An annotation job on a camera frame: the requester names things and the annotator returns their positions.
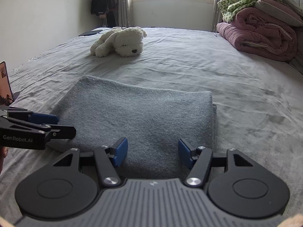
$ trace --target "white wall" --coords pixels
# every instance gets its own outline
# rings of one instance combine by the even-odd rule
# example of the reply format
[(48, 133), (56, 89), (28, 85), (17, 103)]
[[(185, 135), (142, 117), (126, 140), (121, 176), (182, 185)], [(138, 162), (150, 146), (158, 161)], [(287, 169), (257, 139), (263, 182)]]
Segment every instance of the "white wall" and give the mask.
[(211, 30), (212, 10), (213, 3), (207, 3), (204, 0), (136, 0), (133, 2), (134, 24), (140, 27)]
[(8, 71), (99, 26), (91, 0), (0, 0), (0, 61)]

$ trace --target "metal screw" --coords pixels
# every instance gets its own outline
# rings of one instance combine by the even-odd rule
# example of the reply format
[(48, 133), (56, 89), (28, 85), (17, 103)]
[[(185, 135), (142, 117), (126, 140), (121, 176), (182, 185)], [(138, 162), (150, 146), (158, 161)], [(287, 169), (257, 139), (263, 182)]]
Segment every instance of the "metal screw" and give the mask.
[(107, 185), (115, 185), (119, 182), (119, 180), (115, 177), (107, 177), (104, 179), (104, 183)]
[(197, 177), (190, 177), (186, 180), (186, 183), (192, 186), (197, 186), (201, 183), (201, 179)]

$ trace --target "stuffed dog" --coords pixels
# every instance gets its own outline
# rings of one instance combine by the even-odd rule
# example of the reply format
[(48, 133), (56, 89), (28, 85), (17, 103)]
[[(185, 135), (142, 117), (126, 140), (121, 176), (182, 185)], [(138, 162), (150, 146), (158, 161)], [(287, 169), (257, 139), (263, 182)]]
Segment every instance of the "stuffed dog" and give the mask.
[(121, 27), (114, 27), (91, 46), (91, 55), (105, 57), (113, 50), (122, 57), (139, 55), (143, 50), (142, 38), (146, 36), (146, 32), (140, 27), (129, 27), (124, 30)]

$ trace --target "phone screen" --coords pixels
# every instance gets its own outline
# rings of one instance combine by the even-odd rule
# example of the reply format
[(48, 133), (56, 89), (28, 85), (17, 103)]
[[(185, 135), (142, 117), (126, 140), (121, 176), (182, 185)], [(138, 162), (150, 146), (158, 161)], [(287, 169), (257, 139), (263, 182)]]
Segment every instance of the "phone screen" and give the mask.
[(5, 62), (0, 63), (0, 105), (9, 106), (14, 102)]

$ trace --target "hand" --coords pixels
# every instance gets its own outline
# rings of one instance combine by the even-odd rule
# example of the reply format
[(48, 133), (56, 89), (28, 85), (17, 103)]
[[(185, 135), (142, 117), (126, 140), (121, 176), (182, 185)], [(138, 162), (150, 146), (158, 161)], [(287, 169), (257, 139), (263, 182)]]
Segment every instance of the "hand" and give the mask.
[(7, 156), (8, 152), (9, 152), (8, 147), (1, 147), (0, 146), (0, 173), (2, 171), (4, 158)]

